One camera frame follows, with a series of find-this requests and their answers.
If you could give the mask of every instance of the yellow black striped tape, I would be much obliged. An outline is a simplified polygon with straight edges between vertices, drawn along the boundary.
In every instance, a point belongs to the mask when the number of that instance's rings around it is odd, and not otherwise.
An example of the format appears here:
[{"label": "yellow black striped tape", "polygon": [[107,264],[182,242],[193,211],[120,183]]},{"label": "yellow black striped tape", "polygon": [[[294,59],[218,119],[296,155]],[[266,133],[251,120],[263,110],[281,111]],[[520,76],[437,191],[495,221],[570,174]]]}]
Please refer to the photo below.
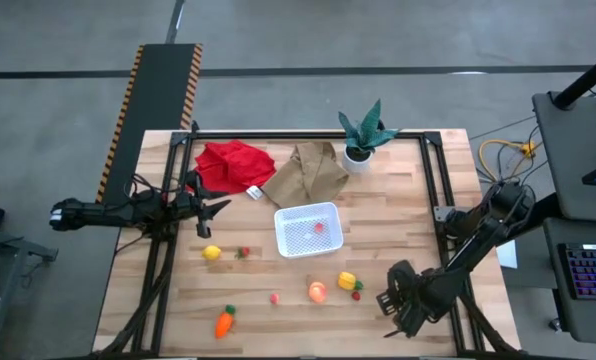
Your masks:
[{"label": "yellow black striped tape", "polygon": [[136,72],[138,71],[138,65],[140,65],[140,58],[142,57],[143,48],[144,47],[142,45],[138,47],[138,52],[136,52],[136,59],[134,60],[134,66],[131,68],[129,84],[127,84],[125,98],[123,99],[122,106],[120,107],[120,115],[118,115],[118,121],[116,122],[114,137],[111,140],[111,146],[109,146],[109,153],[107,153],[105,167],[102,170],[102,178],[100,180],[100,185],[98,186],[98,194],[96,194],[96,203],[102,202],[102,196],[105,193],[107,179],[109,178],[111,164],[113,163],[114,155],[116,154],[116,147],[118,147],[118,139],[120,139],[120,132],[122,131],[122,126],[125,123],[125,114],[127,113],[127,106],[129,106],[129,97],[131,97],[131,90],[134,87],[134,81],[136,80]]},{"label": "yellow black striped tape", "polygon": [[202,59],[202,45],[196,44],[194,45],[194,54],[191,58],[191,68],[189,69],[189,79],[187,79],[185,102],[182,106],[182,116],[180,118],[180,128],[183,130],[191,129],[191,111],[194,109],[194,98],[196,96],[196,88],[198,87],[200,59]]}]

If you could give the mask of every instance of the potted plant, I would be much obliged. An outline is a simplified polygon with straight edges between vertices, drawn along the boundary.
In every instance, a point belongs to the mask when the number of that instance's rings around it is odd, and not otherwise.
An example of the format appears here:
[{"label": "potted plant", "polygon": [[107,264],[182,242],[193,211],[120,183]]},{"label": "potted plant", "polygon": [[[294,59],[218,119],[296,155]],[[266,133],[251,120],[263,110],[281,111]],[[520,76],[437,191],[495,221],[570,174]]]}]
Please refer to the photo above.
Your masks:
[{"label": "potted plant", "polygon": [[356,126],[353,126],[347,116],[341,112],[338,112],[338,120],[347,135],[342,166],[350,173],[369,170],[369,160],[376,151],[376,147],[384,145],[400,131],[385,130],[380,120],[380,99]]}]

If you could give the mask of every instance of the white pot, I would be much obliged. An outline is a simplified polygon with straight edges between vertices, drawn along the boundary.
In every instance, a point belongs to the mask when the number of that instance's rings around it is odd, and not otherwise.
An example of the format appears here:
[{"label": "white pot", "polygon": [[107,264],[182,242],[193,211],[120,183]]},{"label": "white pot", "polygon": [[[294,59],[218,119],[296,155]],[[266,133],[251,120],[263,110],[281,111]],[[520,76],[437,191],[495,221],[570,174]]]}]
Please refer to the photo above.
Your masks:
[{"label": "white pot", "polygon": [[352,160],[349,157],[349,155],[347,155],[347,146],[345,146],[345,149],[342,151],[342,154],[342,167],[345,168],[345,170],[347,170],[347,172],[351,174],[361,174],[369,171],[369,161],[374,156],[374,153],[370,152],[369,157],[365,161]]}]

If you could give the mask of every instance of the red cloth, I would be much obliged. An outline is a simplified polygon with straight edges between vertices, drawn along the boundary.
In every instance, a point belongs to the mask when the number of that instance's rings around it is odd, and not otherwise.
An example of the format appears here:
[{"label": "red cloth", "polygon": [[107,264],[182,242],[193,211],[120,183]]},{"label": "red cloth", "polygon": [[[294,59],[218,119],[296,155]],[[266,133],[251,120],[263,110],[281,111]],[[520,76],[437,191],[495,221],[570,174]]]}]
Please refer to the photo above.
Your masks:
[{"label": "red cloth", "polygon": [[250,186],[262,186],[276,173],[274,160],[266,152],[232,140],[226,144],[207,143],[196,157],[196,171],[210,191],[236,194]]}]

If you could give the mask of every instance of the carrot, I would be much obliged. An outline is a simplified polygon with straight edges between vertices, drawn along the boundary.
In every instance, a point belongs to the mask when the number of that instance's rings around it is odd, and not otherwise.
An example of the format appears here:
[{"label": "carrot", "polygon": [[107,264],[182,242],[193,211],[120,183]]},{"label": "carrot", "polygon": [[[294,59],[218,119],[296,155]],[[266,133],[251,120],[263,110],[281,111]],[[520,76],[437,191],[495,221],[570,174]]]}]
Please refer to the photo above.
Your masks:
[{"label": "carrot", "polygon": [[236,307],[233,305],[227,305],[225,311],[220,314],[218,321],[216,321],[216,339],[227,335],[227,331],[231,328],[234,322],[234,314],[236,313]]}]

